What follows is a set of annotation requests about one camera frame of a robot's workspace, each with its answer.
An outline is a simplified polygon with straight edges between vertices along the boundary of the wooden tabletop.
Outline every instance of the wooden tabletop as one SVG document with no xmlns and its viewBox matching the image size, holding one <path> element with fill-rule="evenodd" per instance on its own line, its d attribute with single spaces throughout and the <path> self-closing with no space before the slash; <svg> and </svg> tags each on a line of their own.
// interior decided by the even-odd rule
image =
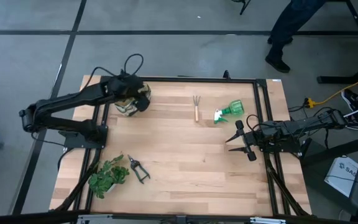
<svg viewBox="0 0 358 224">
<path fill-rule="evenodd" d="M 83 85 L 89 79 L 84 76 Z M 94 76 L 92 83 L 100 81 Z M 243 152 L 228 152 L 242 147 L 241 139 L 225 144 L 236 132 L 238 117 L 226 116 L 228 123 L 214 124 L 216 108 L 225 108 L 240 99 L 245 114 L 256 114 L 254 92 L 246 83 L 147 82 L 152 89 L 149 108 L 133 117 L 125 117 L 110 106 L 107 125 L 108 141 L 101 161 L 124 154 L 123 166 L 129 168 L 127 154 L 140 161 L 151 179 L 141 184 L 133 171 L 123 185 L 94 197 L 92 212 L 115 213 L 185 213 L 192 215 L 271 215 L 263 155 L 252 150 L 257 160 L 250 162 Z M 289 119 L 287 103 L 280 80 L 267 80 L 274 120 Z M 264 111 L 263 93 L 260 100 Z M 200 121 L 194 121 L 193 95 L 201 96 Z M 73 119 L 92 117 L 92 106 L 75 109 Z M 251 126 L 257 124 L 250 118 Z M 50 208 L 59 206 L 76 185 L 80 176 L 84 149 L 75 149 L 61 163 Z M 297 202 L 311 213 L 305 181 L 299 161 L 281 153 L 286 186 Z M 88 186 L 85 186 L 80 208 L 84 208 Z M 283 212 L 276 186 L 279 211 Z"/>
</svg>

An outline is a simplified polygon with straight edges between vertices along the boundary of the green spray bottle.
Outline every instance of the green spray bottle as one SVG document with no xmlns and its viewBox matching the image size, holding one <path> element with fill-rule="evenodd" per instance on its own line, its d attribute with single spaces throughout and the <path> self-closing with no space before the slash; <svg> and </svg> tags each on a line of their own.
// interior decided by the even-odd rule
<svg viewBox="0 0 358 224">
<path fill-rule="evenodd" d="M 222 118 L 222 115 L 225 114 L 233 114 L 233 115 L 240 115 L 244 114 L 244 107 L 242 106 L 241 100 L 234 100 L 229 104 L 227 108 L 223 110 L 216 109 L 214 114 L 214 123 L 217 124 L 220 121 L 226 121 L 226 119 Z"/>
</svg>

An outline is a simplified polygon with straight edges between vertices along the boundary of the pruning shears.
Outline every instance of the pruning shears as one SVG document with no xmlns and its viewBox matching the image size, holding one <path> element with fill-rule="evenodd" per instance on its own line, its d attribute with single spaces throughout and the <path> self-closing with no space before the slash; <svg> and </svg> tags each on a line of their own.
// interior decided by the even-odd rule
<svg viewBox="0 0 358 224">
<path fill-rule="evenodd" d="M 130 162 L 131 162 L 131 169 L 135 172 L 135 174 L 136 174 L 137 178 L 139 179 L 139 181 L 140 181 L 142 184 L 144 184 L 144 183 L 143 183 L 143 180 L 144 180 L 146 177 L 149 177 L 149 179 L 150 179 L 150 174 L 142 167 L 142 165 L 140 164 L 139 161 L 134 160 L 134 158 L 132 158 L 130 155 L 128 155 L 128 158 L 129 158 L 129 160 L 130 160 Z M 144 176 L 143 178 L 140 178 L 139 173 L 138 173 L 138 172 L 136 171 L 136 169 L 135 169 L 136 167 L 139 167 L 139 168 L 146 174 L 146 176 Z"/>
</svg>

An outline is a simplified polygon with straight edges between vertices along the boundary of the concrete floor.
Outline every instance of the concrete floor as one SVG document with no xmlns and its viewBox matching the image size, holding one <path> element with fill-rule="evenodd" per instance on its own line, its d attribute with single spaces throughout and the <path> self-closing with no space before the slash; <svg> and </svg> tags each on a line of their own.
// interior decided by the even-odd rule
<svg viewBox="0 0 358 224">
<path fill-rule="evenodd" d="M 270 30 L 287 4 L 287 0 L 252 1 L 239 16 L 241 6 L 229 0 L 93 0 L 86 4 L 80 30 Z M 0 29 L 71 30 L 79 5 L 80 0 L 0 0 Z M 358 12 L 358 1 L 354 5 Z M 329 2 L 302 29 L 357 30 L 357 26 L 344 3 Z M 221 77 L 229 70 L 238 78 L 281 78 L 288 106 L 300 105 L 304 97 L 323 100 L 343 87 L 318 85 L 317 76 L 358 71 L 358 37 L 295 37 L 284 51 L 284 60 L 292 68 L 285 75 L 264 62 L 269 51 L 266 40 L 264 36 L 233 35 L 77 36 L 59 95 L 78 91 L 82 76 L 95 66 L 118 72 L 133 53 L 145 57 L 138 73 L 143 76 Z M 0 215 L 9 213 L 33 143 L 21 128 L 18 111 L 48 97 L 67 41 L 65 35 L 0 35 L 0 136 L 5 142 L 0 149 Z M 349 111 L 340 97 L 326 106 Z M 59 115 L 70 118 L 72 112 Z M 294 119 L 304 116 L 301 111 L 291 115 Z M 322 144 L 324 135 L 321 131 L 313 139 Z M 331 131 L 329 145 L 357 138 L 358 132 Z M 62 142 L 53 131 L 46 139 Z M 61 153 L 60 147 L 44 144 L 25 213 L 47 211 Z M 315 215 L 338 218 L 338 206 L 313 189 L 308 193 Z"/>
</svg>

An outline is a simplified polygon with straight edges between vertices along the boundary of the green plant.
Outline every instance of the green plant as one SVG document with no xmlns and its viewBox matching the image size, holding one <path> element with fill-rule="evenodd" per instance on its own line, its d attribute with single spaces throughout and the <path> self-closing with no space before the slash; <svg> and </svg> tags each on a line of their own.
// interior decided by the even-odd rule
<svg viewBox="0 0 358 224">
<path fill-rule="evenodd" d="M 98 198 L 104 198 L 103 194 L 113 184 L 123 184 L 125 182 L 125 176 L 129 175 L 129 171 L 125 167 L 117 166 L 117 163 L 123 157 L 124 155 L 120 155 L 111 161 L 105 161 L 102 168 L 89 178 L 89 187 Z"/>
</svg>

